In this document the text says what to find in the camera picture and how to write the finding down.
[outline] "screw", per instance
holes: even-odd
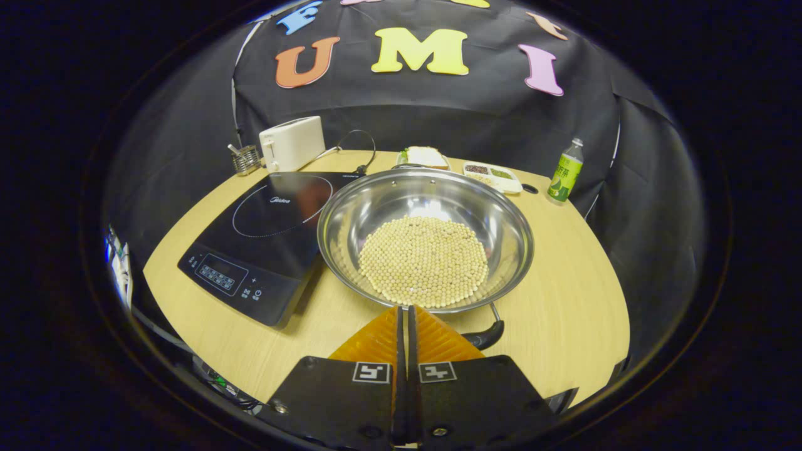
[[[275,410],[276,412],[278,412],[278,413],[280,413],[282,415],[286,415],[287,413],[290,413],[290,410],[287,408],[287,406],[282,404],[281,401],[279,401],[279,400],[274,400],[273,401],[273,410]]]

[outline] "utensil holder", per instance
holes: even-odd
[[[261,158],[255,145],[248,145],[240,149],[240,154],[232,155],[231,161],[234,163],[234,171],[240,177],[252,173],[261,166]]]

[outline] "wooden tabletop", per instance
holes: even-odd
[[[391,168],[395,152],[377,152],[368,173]],[[350,172],[370,158],[340,151],[302,171]],[[449,159],[461,173],[462,160]],[[507,355],[543,397],[579,387],[573,404],[604,387],[630,345],[624,295],[613,267],[585,220],[570,204],[550,203],[547,177],[512,169],[540,192],[508,195],[532,227],[534,259],[520,284],[496,301],[505,332],[483,351]],[[164,315],[209,366],[259,401],[266,402],[303,356],[328,357],[387,307],[365,299],[321,265],[287,327],[277,331],[207,293],[178,269],[189,245],[226,207],[267,176],[258,169],[232,176],[190,209],[164,236],[144,268]],[[441,315],[459,333],[483,331],[489,307]]]

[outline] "pan handle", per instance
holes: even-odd
[[[401,163],[400,165],[395,165],[391,169],[410,169],[410,168],[426,168],[427,166],[419,165],[417,163]]]
[[[504,334],[504,321],[499,316],[498,310],[496,310],[496,304],[490,303],[490,308],[493,309],[493,315],[496,316],[496,322],[493,323],[488,330],[462,334],[463,337],[468,339],[468,341],[471,342],[473,346],[476,346],[476,348],[480,351],[496,344],[496,342]]]

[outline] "bread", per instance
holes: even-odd
[[[443,155],[433,147],[410,146],[407,148],[407,163],[424,165],[434,169],[448,169]]]

